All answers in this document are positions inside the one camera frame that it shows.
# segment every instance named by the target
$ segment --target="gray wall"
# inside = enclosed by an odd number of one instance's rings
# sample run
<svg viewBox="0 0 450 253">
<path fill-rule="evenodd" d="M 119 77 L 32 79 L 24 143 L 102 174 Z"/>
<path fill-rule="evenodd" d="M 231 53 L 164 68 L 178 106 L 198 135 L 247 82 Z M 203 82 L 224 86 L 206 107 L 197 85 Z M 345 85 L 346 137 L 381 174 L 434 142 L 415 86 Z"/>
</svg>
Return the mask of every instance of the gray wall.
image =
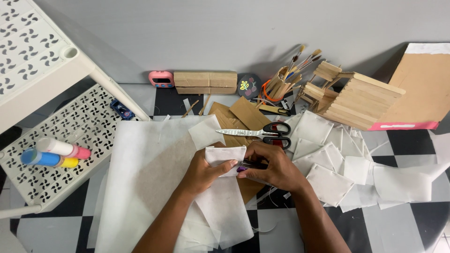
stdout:
<svg viewBox="0 0 450 253">
<path fill-rule="evenodd" d="M 119 83 L 150 70 L 233 70 L 267 79 L 317 48 L 372 74 L 401 43 L 450 41 L 448 0 L 35 0 Z"/>
</svg>

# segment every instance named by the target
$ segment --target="blue toy car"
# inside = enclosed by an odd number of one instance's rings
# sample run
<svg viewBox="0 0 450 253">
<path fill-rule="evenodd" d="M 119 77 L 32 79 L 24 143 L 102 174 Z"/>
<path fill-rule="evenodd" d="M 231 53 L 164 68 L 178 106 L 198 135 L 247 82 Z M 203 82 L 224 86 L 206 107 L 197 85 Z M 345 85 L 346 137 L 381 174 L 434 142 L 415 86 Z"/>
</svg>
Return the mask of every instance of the blue toy car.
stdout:
<svg viewBox="0 0 450 253">
<path fill-rule="evenodd" d="M 117 99 L 114 99 L 110 104 L 109 107 L 111 107 L 114 111 L 116 111 L 120 117 L 122 117 L 124 120 L 130 120 L 132 117 L 135 116 L 135 114 L 130 111 L 125 105 L 122 105 L 121 102 L 119 102 Z"/>
</svg>

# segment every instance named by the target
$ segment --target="popsicle stick structure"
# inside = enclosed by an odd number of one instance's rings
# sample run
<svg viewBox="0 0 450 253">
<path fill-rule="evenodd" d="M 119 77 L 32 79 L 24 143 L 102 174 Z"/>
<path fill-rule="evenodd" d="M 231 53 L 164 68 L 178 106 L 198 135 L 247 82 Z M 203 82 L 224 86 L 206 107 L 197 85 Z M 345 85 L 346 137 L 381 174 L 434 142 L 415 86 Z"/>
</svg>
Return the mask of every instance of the popsicle stick structure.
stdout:
<svg viewBox="0 0 450 253">
<path fill-rule="evenodd" d="M 326 80 L 321 88 L 311 83 L 316 76 Z M 340 93 L 329 89 L 342 78 L 348 78 L 348 82 Z M 327 119 L 367 130 L 405 93 L 356 72 L 342 72 L 323 61 L 303 85 L 298 98 L 310 103 L 311 111 Z"/>
</svg>

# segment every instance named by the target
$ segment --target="pink timer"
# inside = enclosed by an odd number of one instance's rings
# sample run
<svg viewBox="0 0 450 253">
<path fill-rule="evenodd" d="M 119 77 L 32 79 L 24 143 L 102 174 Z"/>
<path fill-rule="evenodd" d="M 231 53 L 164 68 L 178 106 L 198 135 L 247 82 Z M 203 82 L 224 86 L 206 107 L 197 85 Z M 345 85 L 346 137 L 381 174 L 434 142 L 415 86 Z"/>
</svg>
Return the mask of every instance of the pink timer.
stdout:
<svg viewBox="0 0 450 253">
<path fill-rule="evenodd" d="M 174 86 L 173 75 L 169 71 L 152 71 L 148 79 L 157 88 L 171 88 Z"/>
</svg>

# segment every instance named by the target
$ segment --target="paper pile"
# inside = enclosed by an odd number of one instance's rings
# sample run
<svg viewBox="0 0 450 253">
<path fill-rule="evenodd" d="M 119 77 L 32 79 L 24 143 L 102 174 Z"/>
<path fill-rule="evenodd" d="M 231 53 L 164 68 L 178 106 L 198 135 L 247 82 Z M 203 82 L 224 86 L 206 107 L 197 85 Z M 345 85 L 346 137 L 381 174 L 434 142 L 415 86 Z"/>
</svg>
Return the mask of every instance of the paper pile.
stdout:
<svg viewBox="0 0 450 253">
<path fill-rule="evenodd" d="M 448 161 L 409 168 L 374 163 L 361 132 L 309 111 L 286 123 L 293 129 L 293 145 L 287 152 L 292 162 L 320 201 L 340 206 L 343 212 L 376 204 L 385 209 L 431 201 L 432 182 L 450 166 Z"/>
</svg>

